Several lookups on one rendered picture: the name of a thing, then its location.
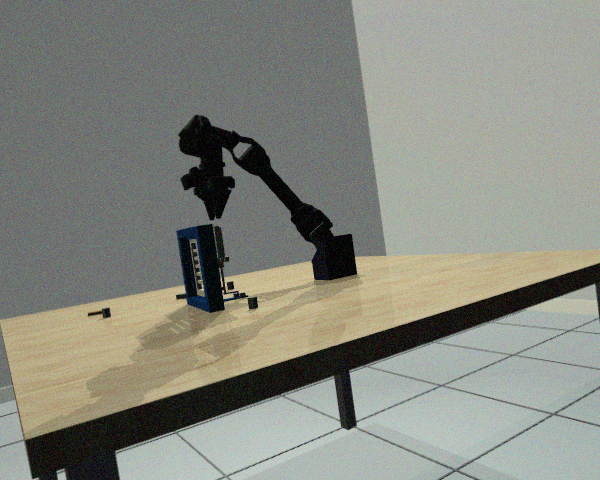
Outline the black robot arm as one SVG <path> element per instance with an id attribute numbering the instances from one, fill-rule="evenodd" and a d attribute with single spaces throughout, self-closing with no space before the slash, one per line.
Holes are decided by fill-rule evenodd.
<path id="1" fill-rule="evenodd" d="M 327 216 L 312 205 L 303 203 L 294 194 L 271 168 L 270 158 L 264 148 L 252 138 L 240 136 L 235 131 L 230 132 L 212 126 L 209 119 L 203 115 L 194 115 L 178 133 L 178 136 L 180 137 L 180 151 L 187 155 L 200 157 L 200 160 L 205 158 L 223 159 L 222 147 L 230 151 L 236 164 L 250 174 L 259 176 L 289 209 L 290 219 L 296 229 L 306 241 L 313 243 L 316 249 L 323 238 L 334 237 L 330 231 L 333 225 Z M 238 159 L 234 155 L 233 148 L 239 142 L 252 145 Z M 209 178 L 206 170 L 204 172 L 197 167 L 192 167 L 189 169 L 189 174 L 187 173 L 180 180 L 184 190 L 188 190 L 196 186 L 204 188 L 204 184 L 201 184 L 204 182 L 204 178 Z"/>

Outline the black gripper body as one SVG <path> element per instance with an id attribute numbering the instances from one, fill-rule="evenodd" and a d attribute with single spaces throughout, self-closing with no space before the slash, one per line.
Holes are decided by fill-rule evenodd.
<path id="1" fill-rule="evenodd" d="M 194 195 L 207 195 L 208 190 L 228 190 L 235 187 L 235 180 L 231 176 L 223 175 L 223 167 L 225 162 L 221 158 L 205 158 L 201 159 L 199 169 L 206 170 L 209 178 L 204 178 L 204 188 L 196 186 L 193 188 Z M 207 183 L 205 184 L 205 182 Z"/>

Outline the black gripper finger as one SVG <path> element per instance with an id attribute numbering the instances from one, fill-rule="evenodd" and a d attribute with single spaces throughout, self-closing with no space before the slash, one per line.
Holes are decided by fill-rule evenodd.
<path id="1" fill-rule="evenodd" d="M 199 197 L 204 202 L 209 219 L 214 220 L 215 211 L 214 211 L 214 206 L 213 206 L 213 201 L 212 201 L 211 196 L 209 194 L 207 194 L 207 195 L 197 195 L 197 197 Z"/>
<path id="2" fill-rule="evenodd" d="M 206 191 L 212 198 L 214 211 L 217 219 L 220 219 L 225 205 L 232 190 L 208 190 Z"/>

